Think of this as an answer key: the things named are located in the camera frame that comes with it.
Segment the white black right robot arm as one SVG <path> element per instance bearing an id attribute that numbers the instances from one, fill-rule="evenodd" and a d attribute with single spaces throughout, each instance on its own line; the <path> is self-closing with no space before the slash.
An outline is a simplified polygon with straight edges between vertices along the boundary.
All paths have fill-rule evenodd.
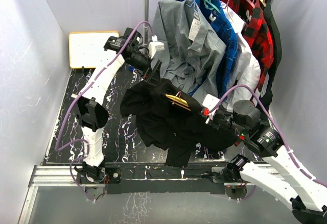
<path id="1" fill-rule="evenodd" d="M 206 123 L 235 134 L 240 142 L 279 173 L 265 172 L 245 156 L 236 155 L 220 172 L 235 182 L 255 184 L 289 208 L 300 223 L 326 223 L 326 187 L 308 177 L 304 167 L 286 148 L 280 133 L 264 125 L 260 111 L 251 101 L 240 100 L 231 116 L 216 112 L 218 98 L 207 95 L 202 102 Z"/>

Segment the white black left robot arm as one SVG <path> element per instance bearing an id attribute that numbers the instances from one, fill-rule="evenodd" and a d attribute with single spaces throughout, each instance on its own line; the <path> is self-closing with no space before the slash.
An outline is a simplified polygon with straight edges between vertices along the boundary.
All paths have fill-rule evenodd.
<path id="1" fill-rule="evenodd" d="M 158 61 L 155 66 L 151 66 L 151 62 L 155 53 L 164 48 L 164 44 L 155 35 L 151 37 L 149 45 L 144 47 L 141 33 L 132 28 L 127 28 L 121 37 L 110 36 L 105 42 L 104 50 L 114 53 L 114 61 L 111 64 L 102 62 L 96 67 L 76 102 L 76 116 L 83 132 L 86 155 L 82 167 L 76 171 L 89 181 L 100 183 L 106 177 L 102 133 L 109 113 L 103 102 L 115 74 L 127 63 L 141 74 L 145 82 L 152 86 L 159 85 L 161 62 Z"/>

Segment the yellow clothes hanger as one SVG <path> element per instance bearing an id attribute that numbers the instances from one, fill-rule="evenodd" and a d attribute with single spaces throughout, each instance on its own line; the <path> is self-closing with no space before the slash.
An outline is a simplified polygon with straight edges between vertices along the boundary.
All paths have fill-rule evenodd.
<path id="1" fill-rule="evenodd" d="M 177 105 L 183 109 L 191 111 L 186 100 L 181 97 L 182 92 L 178 91 L 175 95 L 165 94 L 165 97 L 171 102 L 172 105 Z"/>

